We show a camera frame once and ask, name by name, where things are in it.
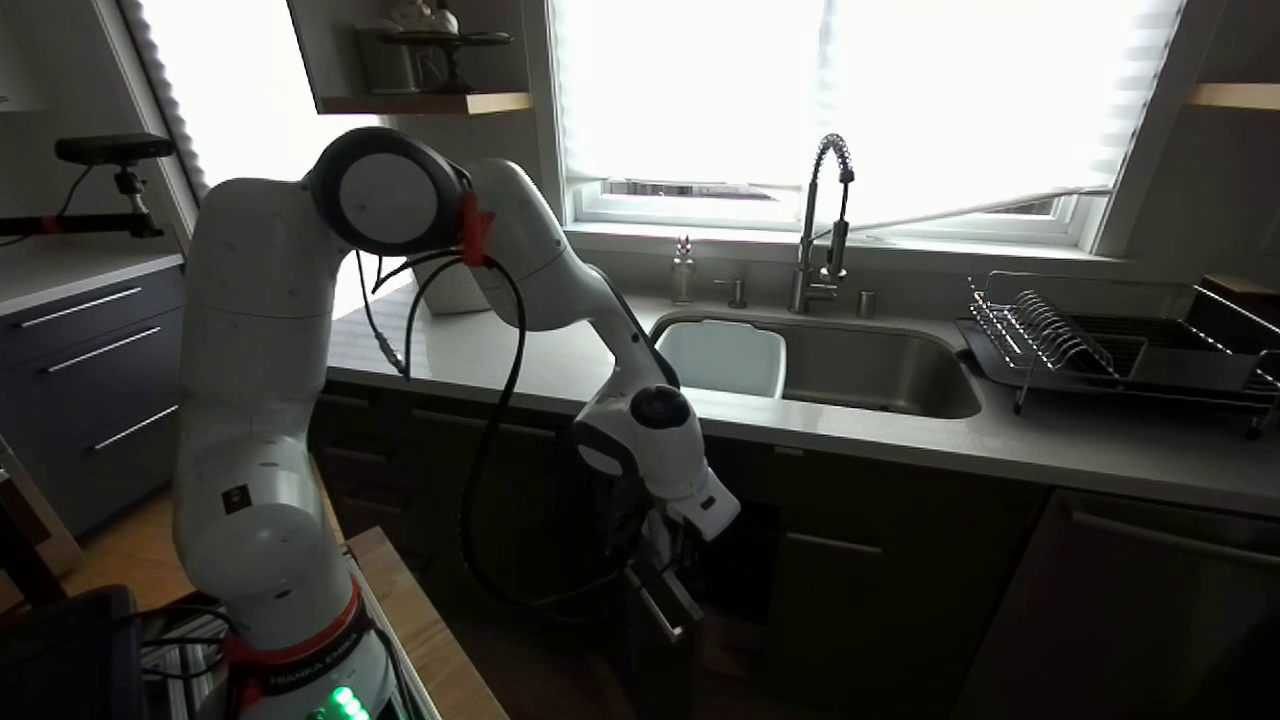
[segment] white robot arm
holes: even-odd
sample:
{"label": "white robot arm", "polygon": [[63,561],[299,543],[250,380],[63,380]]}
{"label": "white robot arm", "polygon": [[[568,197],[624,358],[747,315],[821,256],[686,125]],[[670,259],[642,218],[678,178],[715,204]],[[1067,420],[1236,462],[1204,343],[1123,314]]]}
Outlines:
{"label": "white robot arm", "polygon": [[664,520],[702,539],[740,512],[677,375],[517,164],[458,172],[400,132],[359,129],[299,183],[220,183],[188,254],[174,550],[236,621],[227,663],[245,717],[307,717],[337,689],[367,707],[395,700],[302,444],[347,250],[452,250],[508,325],[589,320],[616,373],[575,416],[580,456],[636,475]]}

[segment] shelf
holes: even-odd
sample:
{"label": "shelf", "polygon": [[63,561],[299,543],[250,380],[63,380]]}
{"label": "shelf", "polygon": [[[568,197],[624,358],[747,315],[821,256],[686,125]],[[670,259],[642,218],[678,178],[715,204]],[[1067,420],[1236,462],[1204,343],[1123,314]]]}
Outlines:
{"label": "shelf", "polygon": [[501,116],[526,111],[526,94],[452,94],[452,95],[420,95],[420,94],[378,94],[378,95],[316,95],[316,111],[376,111],[376,116]]}
{"label": "shelf", "polygon": [[1195,109],[1228,109],[1228,111],[1280,111],[1280,80],[1272,86],[1236,86],[1236,80],[1221,80],[1221,86],[1198,86],[1193,94]]}

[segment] kitchen sink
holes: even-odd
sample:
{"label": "kitchen sink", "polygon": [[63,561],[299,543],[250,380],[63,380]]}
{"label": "kitchen sink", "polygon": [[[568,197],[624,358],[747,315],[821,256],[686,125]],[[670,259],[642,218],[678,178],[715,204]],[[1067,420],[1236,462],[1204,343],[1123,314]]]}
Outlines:
{"label": "kitchen sink", "polygon": [[785,337],[785,402],[949,420],[979,414],[954,353],[924,327],[786,314],[670,314],[657,320],[650,337],[670,325],[695,327],[706,320],[737,320]]}

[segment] window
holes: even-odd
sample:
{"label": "window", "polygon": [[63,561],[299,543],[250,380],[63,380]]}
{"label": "window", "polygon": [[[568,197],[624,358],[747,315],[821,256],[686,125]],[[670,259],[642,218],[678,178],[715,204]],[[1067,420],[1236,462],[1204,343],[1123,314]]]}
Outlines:
{"label": "window", "polygon": [[568,223],[797,234],[845,132],[863,236],[1086,250],[1176,19],[1178,0],[551,0]]}
{"label": "window", "polygon": [[197,197],[231,178],[299,180],[367,116],[316,116],[283,0],[121,0]]}

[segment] green light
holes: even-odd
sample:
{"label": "green light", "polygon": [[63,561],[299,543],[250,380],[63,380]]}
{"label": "green light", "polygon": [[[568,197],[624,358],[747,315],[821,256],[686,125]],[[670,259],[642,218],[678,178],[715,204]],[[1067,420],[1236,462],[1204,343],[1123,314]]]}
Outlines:
{"label": "green light", "polygon": [[316,707],[316,720],[367,720],[367,713],[365,713],[359,697],[347,686],[339,686]]}

